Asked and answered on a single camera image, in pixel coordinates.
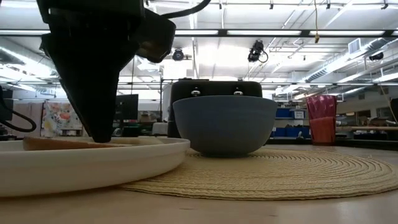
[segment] poster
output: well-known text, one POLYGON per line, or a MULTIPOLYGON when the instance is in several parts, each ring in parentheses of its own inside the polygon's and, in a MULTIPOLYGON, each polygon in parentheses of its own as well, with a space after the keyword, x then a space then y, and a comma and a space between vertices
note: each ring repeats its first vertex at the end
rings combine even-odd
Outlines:
POLYGON ((70 103, 44 103, 42 137, 80 136, 82 129, 83 125, 70 103))

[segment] blue bowl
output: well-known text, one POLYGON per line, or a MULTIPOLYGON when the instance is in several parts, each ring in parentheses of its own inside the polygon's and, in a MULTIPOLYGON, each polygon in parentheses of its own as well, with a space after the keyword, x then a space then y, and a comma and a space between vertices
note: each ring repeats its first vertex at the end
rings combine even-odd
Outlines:
POLYGON ((173 103, 181 137, 211 157, 239 157, 268 140, 277 103, 254 96, 198 96, 173 103))

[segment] blue bin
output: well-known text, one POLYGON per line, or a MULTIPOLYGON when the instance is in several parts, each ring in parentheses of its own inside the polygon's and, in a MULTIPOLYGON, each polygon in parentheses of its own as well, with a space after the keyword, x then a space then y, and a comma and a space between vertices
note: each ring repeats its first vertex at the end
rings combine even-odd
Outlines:
POLYGON ((310 128, 309 127, 304 127, 302 128, 303 132, 303 137, 304 138, 311 138, 310 136, 310 128))
POLYGON ((299 136, 299 132, 302 131, 302 128, 286 128, 286 136, 291 138, 296 138, 299 136))
POLYGON ((290 109, 278 108, 276 110, 276 117, 277 118, 289 118, 290 117, 290 109))
POLYGON ((276 131, 271 132, 271 137, 286 137, 285 128, 276 128, 276 131))
POLYGON ((300 132, 302 132, 303 138, 310 138, 310 128, 286 128, 287 137, 297 138, 300 132))

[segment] table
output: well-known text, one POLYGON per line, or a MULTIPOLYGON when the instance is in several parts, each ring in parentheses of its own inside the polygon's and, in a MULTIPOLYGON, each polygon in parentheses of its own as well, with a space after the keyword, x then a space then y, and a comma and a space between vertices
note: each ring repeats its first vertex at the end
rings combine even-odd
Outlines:
MULTIPOLYGON (((398 164, 398 152, 348 147, 270 145, 273 149, 324 150, 398 164)), ((2 224, 75 223, 396 223, 398 190, 327 200, 248 202, 180 198, 114 188, 0 199, 2 224)))

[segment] woven placemat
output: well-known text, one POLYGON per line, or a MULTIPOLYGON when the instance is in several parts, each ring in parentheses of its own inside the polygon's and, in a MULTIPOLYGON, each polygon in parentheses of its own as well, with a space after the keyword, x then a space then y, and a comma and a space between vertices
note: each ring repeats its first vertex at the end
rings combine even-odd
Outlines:
POLYGON ((398 176, 388 163, 330 152, 260 149, 214 159, 190 151, 173 171, 121 187, 191 198, 295 200, 377 194, 397 189, 398 176))

